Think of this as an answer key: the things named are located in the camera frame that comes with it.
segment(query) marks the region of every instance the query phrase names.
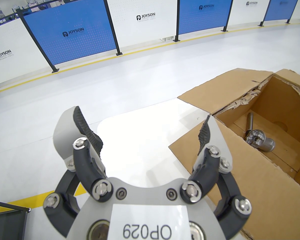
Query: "cardboard box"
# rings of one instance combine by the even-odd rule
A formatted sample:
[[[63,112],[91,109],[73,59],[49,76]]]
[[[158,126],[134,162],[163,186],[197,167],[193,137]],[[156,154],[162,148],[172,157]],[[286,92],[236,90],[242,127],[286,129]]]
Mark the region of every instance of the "cardboard box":
[[[300,75],[235,69],[187,91],[179,99],[211,113],[233,157],[232,174],[252,203],[244,227],[253,239],[300,239]],[[253,129],[276,142],[262,153],[243,140],[247,114]],[[202,123],[169,146],[191,173]],[[217,186],[208,194],[217,204]]]

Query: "label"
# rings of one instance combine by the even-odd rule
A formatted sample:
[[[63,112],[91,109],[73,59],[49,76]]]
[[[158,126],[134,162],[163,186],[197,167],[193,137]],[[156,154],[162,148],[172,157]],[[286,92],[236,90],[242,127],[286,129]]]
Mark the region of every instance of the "label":
[[[108,240],[126,239],[191,239],[187,207],[114,204]]]

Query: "box flap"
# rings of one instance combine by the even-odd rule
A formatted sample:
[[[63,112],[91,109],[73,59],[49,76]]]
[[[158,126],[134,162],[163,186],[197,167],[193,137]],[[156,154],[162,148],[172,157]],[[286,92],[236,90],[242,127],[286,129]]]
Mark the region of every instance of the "box flap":
[[[178,98],[215,113],[257,87],[273,72],[236,68],[182,94]]]
[[[261,152],[248,145],[231,129],[218,122],[233,157],[232,174],[241,194],[252,203],[252,214],[244,229],[254,239],[300,239],[300,186]],[[199,151],[202,123],[169,146],[191,173]],[[215,186],[208,194],[217,204]]]
[[[300,87],[300,75],[297,74],[295,71],[292,71],[290,69],[282,69],[276,72],[275,74],[281,77],[282,79]]]

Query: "blue panel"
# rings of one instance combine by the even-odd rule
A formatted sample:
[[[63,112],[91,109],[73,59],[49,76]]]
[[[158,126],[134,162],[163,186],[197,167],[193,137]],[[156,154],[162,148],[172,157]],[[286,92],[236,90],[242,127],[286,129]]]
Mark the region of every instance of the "blue panel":
[[[290,19],[298,0],[271,0],[265,21]]]
[[[179,34],[225,26],[231,0],[180,0]]]
[[[103,0],[79,0],[26,15],[53,65],[115,49]]]

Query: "yellow floor line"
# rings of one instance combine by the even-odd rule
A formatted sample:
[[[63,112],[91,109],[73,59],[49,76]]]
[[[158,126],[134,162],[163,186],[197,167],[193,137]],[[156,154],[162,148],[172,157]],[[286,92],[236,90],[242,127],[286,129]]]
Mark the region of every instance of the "yellow floor line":
[[[259,28],[264,28],[264,27],[277,27],[277,26],[284,26],[284,25],[287,25],[287,24],[268,25],[268,26],[263,26],[263,27],[256,26],[256,27],[250,27],[250,28],[232,30],[232,31],[228,31],[228,33],[238,32],[238,31],[246,31],[246,30],[253,30],[253,29],[259,29]],[[204,35],[204,36],[200,36],[200,37],[185,39],[185,40],[182,40],[182,41],[177,42],[177,43],[191,41],[191,40],[195,40],[195,39],[207,38],[207,37],[216,36],[216,35],[220,35],[220,34],[224,34],[224,33],[215,33],[215,34],[209,34],[209,35]],[[159,47],[165,47],[165,46],[169,46],[169,45],[174,45],[174,44],[175,44],[175,42],[174,43],[169,43],[169,44],[163,44],[163,45],[159,45],[159,46],[155,46],[155,47],[151,47],[151,48],[146,48],[146,49],[141,49],[141,50],[133,51],[133,52],[130,52],[130,53],[125,53],[124,55],[108,57],[108,58],[96,60],[94,62],[90,62],[90,63],[82,64],[82,65],[79,65],[79,66],[67,68],[67,69],[61,70],[61,71],[59,71],[57,73],[50,73],[50,74],[43,75],[43,76],[40,76],[40,77],[31,79],[31,80],[28,80],[28,81],[24,81],[24,82],[18,83],[16,85],[10,86],[10,87],[5,88],[5,89],[1,89],[0,92],[6,91],[7,89],[11,89],[11,88],[14,88],[14,87],[17,87],[17,86],[20,86],[20,85],[23,85],[23,84],[31,82],[31,81],[35,81],[35,80],[38,80],[38,79],[41,79],[41,78],[45,78],[45,77],[48,77],[48,76],[51,76],[51,75],[54,75],[54,74],[58,74],[58,73],[61,73],[61,72],[66,72],[66,71],[74,70],[74,69],[77,69],[77,68],[80,68],[80,67],[83,67],[83,66],[91,65],[91,64],[94,64],[94,63],[98,63],[98,62],[102,62],[102,61],[106,61],[106,60],[111,60],[111,59],[114,59],[114,58],[117,58],[117,57],[121,57],[121,56],[125,56],[125,55],[130,55],[130,54],[135,54],[135,53],[138,53],[138,52],[143,52],[143,51],[147,51],[147,50],[151,50],[151,49],[155,49],[155,48],[159,48]],[[39,195],[35,195],[35,196],[32,196],[32,197],[28,197],[28,198],[17,200],[17,201],[11,201],[11,202],[9,202],[9,204],[13,204],[13,205],[17,205],[17,206],[22,206],[22,207],[28,207],[28,208],[29,207],[30,208],[41,207],[42,204],[43,204],[44,199],[51,192],[53,192],[53,191],[49,191],[49,192],[46,192],[46,193],[42,193],[42,194],[39,194]],[[86,193],[86,191],[85,191],[85,189],[83,188],[83,186],[80,183],[79,186],[78,186],[78,188],[77,188],[77,191],[75,192],[75,196],[78,196],[78,195],[81,195],[81,194],[84,194],[84,193]],[[8,209],[0,207],[0,212],[6,211],[6,210],[8,210]]]
[[[226,34],[226,33],[247,31],[247,30],[259,29],[259,28],[278,27],[278,26],[285,26],[285,25],[288,25],[288,24],[267,25],[267,26],[262,26],[262,27],[261,26],[255,26],[255,27],[231,30],[231,31],[228,31],[228,32],[213,33],[213,34],[203,35],[203,36],[199,36],[199,37],[189,38],[189,39],[185,39],[185,40],[182,40],[182,41],[179,41],[179,42],[176,42],[176,43],[182,43],[182,42],[187,42],[187,41],[196,40],[196,39],[208,38],[208,37],[217,36],[217,35]],[[15,85],[9,86],[9,87],[4,88],[4,89],[0,89],[0,93],[3,92],[3,91],[9,90],[9,89],[15,88],[17,86],[20,86],[20,85],[23,85],[23,84],[26,84],[26,83],[29,83],[29,82],[32,82],[32,81],[36,81],[36,80],[39,80],[39,79],[42,79],[42,78],[46,78],[46,77],[49,77],[49,76],[52,76],[52,75],[56,75],[56,74],[59,74],[59,73],[62,73],[62,72],[74,70],[74,69],[81,68],[81,67],[88,66],[88,65],[92,65],[92,64],[95,64],[95,63],[111,60],[111,59],[114,59],[114,58],[123,57],[123,56],[126,56],[126,55],[131,55],[131,54],[135,54],[135,53],[139,53],[139,52],[143,52],[143,51],[147,51],[147,50],[152,50],[152,49],[156,49],[156,48],[160,48],[160,47],[175,45],[176,43],[173,42],[173,43],[168,43],[168,44],[162,44],[162,45],[158,45],[158,46],[155,46],[155,47],[150,47],[150,48],[145,48],[145,49],[140,49],[140,50],[136,50],[136,51],[133,51],[133,52],[125,53],[124,55],[107,57],[107,58],[99,59],[99,60],[96,60],[96,61],[93,61],[93,62],[89,62],[89,63],[81,64],[81,65],[78,65],[78,66],[66,68],[66,69],[60,70],[56,73],[49,73],[49,74],[39,76],[37,78],[33,78],[33,79],[30,79],[30,80],[27,80],[27,81],[24,81],[24,82],[21,82],[21,83],[17,83]]]

